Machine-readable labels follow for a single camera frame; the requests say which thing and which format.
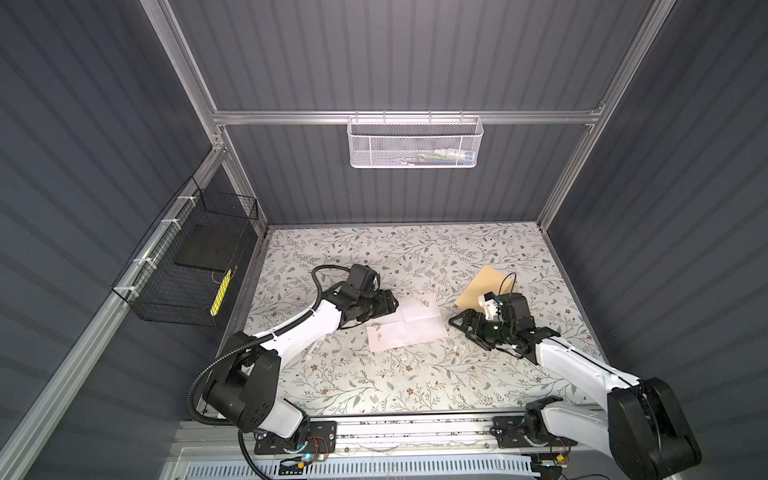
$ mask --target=metal bracket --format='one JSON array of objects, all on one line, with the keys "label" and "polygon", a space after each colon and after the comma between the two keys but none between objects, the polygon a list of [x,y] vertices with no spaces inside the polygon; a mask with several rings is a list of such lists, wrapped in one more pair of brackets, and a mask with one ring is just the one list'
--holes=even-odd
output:
[{"label": "metal bracket", "polygon": [[192,206],[193,207],[197,206],[197,197],[195,197],[195,196],[192,196],[192,197],[177,197],[177,198],[184,198],[184,199],[189,200],[190,202],[192,202]]},{"label": "metal bracket", "polygon": [[537,443],[532,441],[525,431],[525,420],[521,416],[493,417],[491,435],[496,437],[500,449],[519,449],[524,447],[559,447],[575,446],[577,442],[571,439],[553,438],[548,442]]},{"label": "metal bracket", "polygon": [[139,289],[136,286],[113,286],[112,290],[127,291],[139,294]]},{"label": "metal bracket", "polygon": [[173,225],[176,225],[179,228],[179,231],[181,232],[181,224],[179,223],[179,219],[177,218],[163,219],[163,220],[160,220],[160,223],[172,223]]},{"label": "metal bracket", "polygon": [[336,422],[310,422],[310,430],[304,446],[298,451],[290,450],[295,447],[272,432],[256,432],[256,446],[253,447],[254,455],[282,455],[285,453],[315,453],[315,442],[311,437],[317,438],[317,453],[333,453],[336,451]]},{"label": "metal bracket", "polygon": [[144,262],[147,262],[152,267],[152,270],[157,270],[157,263],[155,263],[155,259],[152,257],[134,258],[133,261],[138,263],[139,265],[141,265]]}]

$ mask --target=table surface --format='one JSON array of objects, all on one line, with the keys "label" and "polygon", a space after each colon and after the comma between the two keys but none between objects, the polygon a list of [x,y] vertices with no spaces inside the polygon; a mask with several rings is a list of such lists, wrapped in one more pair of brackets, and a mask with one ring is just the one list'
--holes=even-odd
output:
[{"label": "table surface", "polygon": [[[502,352],[486,352],[447,324],[454,301],[480,268],[517,272],[537,326],[550,326],[600,359],[594,340],[535,223],[276,230],[245,333],[253,335],[314,301],[310,270],[323,263],[370,265],[399,298],[434,292],[448,337],[371,353],[366,328],[326,337],[309,361],[280,376],[277,395],[310,415],[519,407],[558,395],[592,403],[561,377]],[[324,286],[342,279],[327,272]]]}]

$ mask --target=gray corrugated wall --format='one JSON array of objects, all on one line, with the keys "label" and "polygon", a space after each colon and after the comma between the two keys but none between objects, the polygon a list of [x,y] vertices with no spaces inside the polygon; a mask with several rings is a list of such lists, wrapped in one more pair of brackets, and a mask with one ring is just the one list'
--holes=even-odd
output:
[{"label": "gray corrugated wall", "polygon": [[[650,1],[171,2],[221,110],[595,108]],[[229,126],[274,224],[535,220],[581,126],[485,126],[472,169],[356,170],[342,127]]]},{"label": "gray corrugated wall", "polygon": [[768,458],[768,2],[678,2],[549,233],[613,365],[672,385],[695,478]]},{"label": "gray corrugated wall", "polygon": [[[210,144],[138,2],[0,2],[0,85],[3,444]],[[214,333],[129,317],[29,478],[153,478]]]},{"label": "gray corrugated wall", "polygon": [[569,110],[648,0],[172,0],[220,110]]},{"label": "gray corrugated wall", "polygon": [[274,224],[536,220],[581,125],[489,125],[475,168],[349,165],[341,126],[233,125]]}]

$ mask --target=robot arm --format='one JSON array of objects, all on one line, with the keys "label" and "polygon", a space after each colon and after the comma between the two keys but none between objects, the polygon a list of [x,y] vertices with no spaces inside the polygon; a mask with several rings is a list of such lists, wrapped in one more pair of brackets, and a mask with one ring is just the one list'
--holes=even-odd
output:
[{"label": "robot arm", "polygon": [[701,462],[669,385],[615,369],[553,329],[537,327],[520,293],[487,293],[479,302],[485,314],[465,310],[449,324],[486,350],[500,349],[557,373],[602,407],[594,411],[556,396],[528,403],[524,430],[531,443],[546,445],[555,437],[584,443],[612,457],[632,479],[664,478]]},{"label": "robot arm", "polygon": [[[276,398],[280,370],[306,347],[346,323],[362,323],[394,313],[398,306],[391,290],[379,288],[379,275],[369,266],[356,264],[348,270],[343,284],[319,293],[316,308],[304,309],[255,336],[239,332],[227,339],[224,349],[230,351],[254,338],[272,337],[216,364],[204,387],[203,399],[242,432],[267,430],[284,438],[294,449],[303,445],[309,417],[290,402]],[[305,316],[298,326],[280,334]]]}]

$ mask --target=black wire mesh basket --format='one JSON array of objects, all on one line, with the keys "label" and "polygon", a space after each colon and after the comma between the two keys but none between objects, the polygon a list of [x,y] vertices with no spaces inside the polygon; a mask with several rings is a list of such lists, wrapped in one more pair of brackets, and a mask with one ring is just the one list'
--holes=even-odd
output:
[{"label": "black wire mesh basket", "polygon": [[132,284],[112,286],[143,320],[216,326],[226,324],[256,248],[257,201],[252,197],[197,189],[156,245],[138,263]]}]

